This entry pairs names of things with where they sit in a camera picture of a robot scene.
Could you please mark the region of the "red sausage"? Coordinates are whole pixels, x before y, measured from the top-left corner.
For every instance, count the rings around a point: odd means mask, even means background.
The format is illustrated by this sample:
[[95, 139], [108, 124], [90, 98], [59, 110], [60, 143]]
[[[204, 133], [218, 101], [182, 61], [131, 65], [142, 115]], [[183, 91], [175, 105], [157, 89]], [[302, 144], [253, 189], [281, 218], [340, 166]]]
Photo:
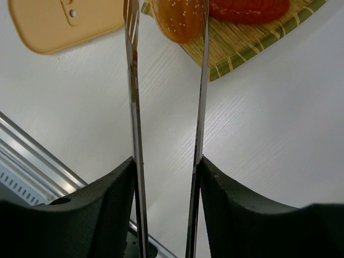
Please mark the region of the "red sausage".
[[289, 0], [210, 1], [209, 14], [221, 22], [257, 25], [281, 18], [289, 8]]

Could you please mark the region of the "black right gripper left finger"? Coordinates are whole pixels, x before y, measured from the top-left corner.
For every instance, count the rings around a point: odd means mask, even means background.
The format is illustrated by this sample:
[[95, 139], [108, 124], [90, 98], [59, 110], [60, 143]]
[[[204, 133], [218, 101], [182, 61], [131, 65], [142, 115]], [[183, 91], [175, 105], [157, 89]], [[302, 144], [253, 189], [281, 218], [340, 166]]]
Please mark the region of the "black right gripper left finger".
[[130, 157], [48, 205], [1, 201], [1, 257], [123, 257], [135, 172]]

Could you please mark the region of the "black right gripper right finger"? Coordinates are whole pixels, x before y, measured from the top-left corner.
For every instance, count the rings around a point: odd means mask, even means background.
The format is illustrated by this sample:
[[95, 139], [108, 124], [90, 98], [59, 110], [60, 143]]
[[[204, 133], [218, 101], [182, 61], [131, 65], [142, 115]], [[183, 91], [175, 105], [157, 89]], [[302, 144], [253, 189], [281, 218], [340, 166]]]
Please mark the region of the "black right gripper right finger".
[[343, 205], [303, 208], [271, 200], [200, 163], [212, 257], [343, 257]]

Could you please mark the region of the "sesame bread bun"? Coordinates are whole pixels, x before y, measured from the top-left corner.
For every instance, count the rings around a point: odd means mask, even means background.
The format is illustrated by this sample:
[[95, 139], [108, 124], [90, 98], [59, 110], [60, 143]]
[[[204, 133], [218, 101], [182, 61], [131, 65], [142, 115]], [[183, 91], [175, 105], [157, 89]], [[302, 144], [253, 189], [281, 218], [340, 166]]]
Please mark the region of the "sesame bread bun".
[[207, 1], [150, 1], [153, 17], [163, 35], [170, 41], [186, 44], [203, 26]]

